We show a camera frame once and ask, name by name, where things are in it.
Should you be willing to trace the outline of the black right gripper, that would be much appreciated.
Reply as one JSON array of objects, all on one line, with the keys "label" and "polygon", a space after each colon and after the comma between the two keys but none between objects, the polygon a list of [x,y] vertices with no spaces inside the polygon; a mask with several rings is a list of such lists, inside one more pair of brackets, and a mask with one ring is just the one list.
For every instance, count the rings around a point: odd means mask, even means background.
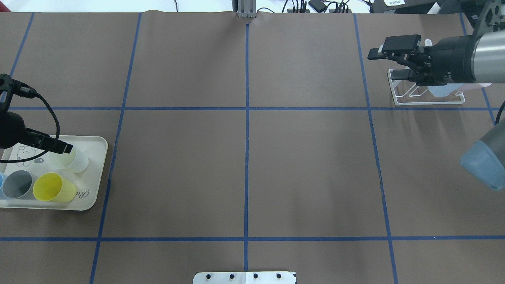
[{"label": "black right gripper", "polygon": [[405,69],[390,69],[392,81],[406,80],[417,86],[444,86],[442,79],[436,79],[429,49],[421,45],[420,35],[387,37],[381,47],[368,51],[368,60],[387,59],[395,61]]}]

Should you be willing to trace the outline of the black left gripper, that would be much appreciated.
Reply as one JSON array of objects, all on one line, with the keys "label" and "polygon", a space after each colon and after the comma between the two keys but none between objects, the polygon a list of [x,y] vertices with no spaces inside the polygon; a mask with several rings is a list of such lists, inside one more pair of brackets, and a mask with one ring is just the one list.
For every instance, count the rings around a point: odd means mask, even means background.
[{"label": "black left gripper", "polygon": [[27,128],[20,115],[6,112],[0,119],[0,147],[7,149],[21,143],[32,148],[52,153],[71,153],[73,145],[49,134]]}]

